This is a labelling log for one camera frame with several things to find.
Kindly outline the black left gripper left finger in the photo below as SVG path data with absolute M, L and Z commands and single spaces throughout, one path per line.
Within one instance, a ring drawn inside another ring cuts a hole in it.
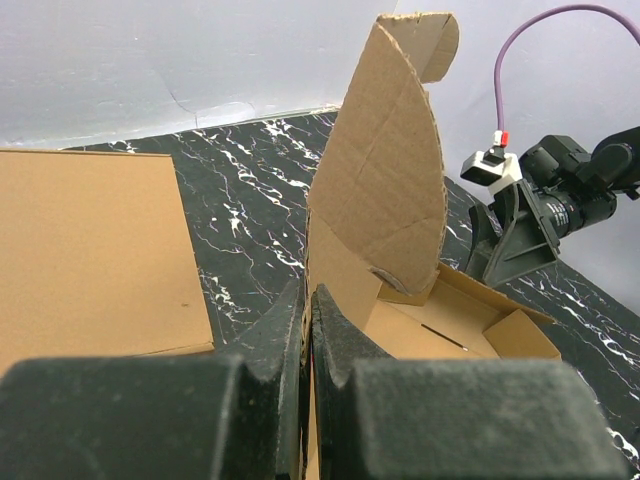
M 301 479 L 304 288 L 212 353 L 24 360 L 1 381 L 5 479 Z

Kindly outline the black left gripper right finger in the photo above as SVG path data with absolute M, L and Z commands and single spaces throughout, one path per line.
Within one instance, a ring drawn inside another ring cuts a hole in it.
M 554 360 L 399 360 L 311 298 L 323 479 L 623 479 L 594 396 Z

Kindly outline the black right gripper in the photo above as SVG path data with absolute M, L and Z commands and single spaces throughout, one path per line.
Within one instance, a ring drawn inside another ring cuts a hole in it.
M 591 154 L 565 135 L 546 135 L 528 149 L 519 163 L 531 188 L 519 180 L 498 192 L 490 205 L 502 228 L 500 239 L 487 206 L 469 208 L 472 238 L 464 272 L 483 275 L 487 286 L 498 287 L 554 264 L 558 238 L 613 216 L 616 196 L 578 177 L 590 160 Z

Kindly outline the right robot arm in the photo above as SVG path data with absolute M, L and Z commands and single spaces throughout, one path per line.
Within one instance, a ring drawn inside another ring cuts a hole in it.
M 507 135 L 463 164 L 463 179 L 485 186 L 490 205 L 469 210 L 472 245 L 465 272 L 495 288 L 557 262 L 560 241 L 609 219 L 617 198 L 639 197 L 639 130 L 602 140 L 588 152 L 571 137 L 547 135 L 524 154 Z

